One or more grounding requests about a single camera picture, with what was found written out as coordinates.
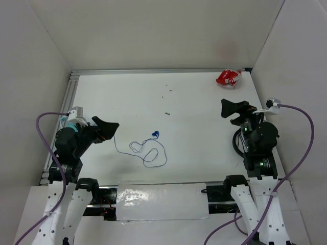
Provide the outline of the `teal white cat-ear headphones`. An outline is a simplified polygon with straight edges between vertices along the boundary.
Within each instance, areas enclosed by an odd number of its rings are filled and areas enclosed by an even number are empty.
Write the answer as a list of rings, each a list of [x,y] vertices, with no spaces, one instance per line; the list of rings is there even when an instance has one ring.
[[[68,116],[63,116],[59,119],[59,129],[63,128],[71,128],[75,132],[78,132],[77,127],[73,123],[68,122]]]

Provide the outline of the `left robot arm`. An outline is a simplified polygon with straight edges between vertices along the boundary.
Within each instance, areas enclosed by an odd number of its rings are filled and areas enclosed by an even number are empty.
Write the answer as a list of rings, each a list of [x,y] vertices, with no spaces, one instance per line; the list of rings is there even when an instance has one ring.
[[[53,163],[49,169],[48,198],[44,215],[37,223],[33,244],[73,244],[81,218],[90,204],[99,201],[101,191],[96,179],[79,178],[81,157],[92,144],[110,140],[119,127],[92,117],[68,113],[65,126],[55,136]]]

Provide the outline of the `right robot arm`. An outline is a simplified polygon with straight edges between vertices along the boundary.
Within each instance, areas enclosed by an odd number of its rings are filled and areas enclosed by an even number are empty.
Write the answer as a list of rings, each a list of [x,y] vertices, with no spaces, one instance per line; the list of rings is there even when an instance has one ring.
[[[272,123],[264,120],[265,113],[278,114],[279,103],[276,99],[268,99],[263,109],[257,109],[247,101],[221,101],[223,118],[239,114],[230,122],[239,127],[237,133],[245,145],[241,155],[247,170],[246,177],[227,176],[223,194],[228,200],[235,200],[250,238],[249,244],[291,244],[274,190],[278,173],[272,150],[279,134]]]

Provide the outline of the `red crumpled wrapper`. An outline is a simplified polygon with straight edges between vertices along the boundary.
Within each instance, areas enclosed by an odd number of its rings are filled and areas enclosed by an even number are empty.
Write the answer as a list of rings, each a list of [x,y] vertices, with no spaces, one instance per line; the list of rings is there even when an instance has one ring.
[[[216,83],[223,88],[235,89],[241,77],[241,70],[225,69],[216,79]]]

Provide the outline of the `white taped front panel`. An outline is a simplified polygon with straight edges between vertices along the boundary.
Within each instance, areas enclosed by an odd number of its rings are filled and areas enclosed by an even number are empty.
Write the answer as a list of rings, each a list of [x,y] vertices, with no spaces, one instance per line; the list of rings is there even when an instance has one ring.
[[[120,185],[116,194],[119,221],[197,220],[209,217],[204,183]]]

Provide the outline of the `aluminium frame rail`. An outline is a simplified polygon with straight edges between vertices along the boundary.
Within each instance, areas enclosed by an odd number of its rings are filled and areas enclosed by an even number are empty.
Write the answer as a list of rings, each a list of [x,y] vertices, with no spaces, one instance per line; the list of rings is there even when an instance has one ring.
[[[173,74],[173,73],[221,73],[224,70],[224,68],[184,68],[184,69],[108,69],[108,70],[73,70],[69,76],[68,85],[65,91],[63,103],[60,109],[60,112],[67,112],[70,111],[70,109],[73,107],[73,102],[75,99],[78,82],[80,76],[92,76],[92,75],[110,75],[110,74]],[[241,68],[242,71],[242,77],[244,77],[245,73],[248,72],[251,74],[253,70],[253,67],[246,67]],[[62,126],[65,126],[66,120],[62,120],[61,116],[58,117],[58,122],[56,129],[54,131],[54,136],[52,139],[52,142],[50,143],[50,146],[52,150],[55,149],[54,146],[54,140],[56,132],[62,128]],[[42,175],[40,177],[39,185],[40,186],[46,186],[48,185],[48,176],[49,176],[49,168],[52,163],[52,157],[51,154],[48,153],[45,166],[42,172]]]

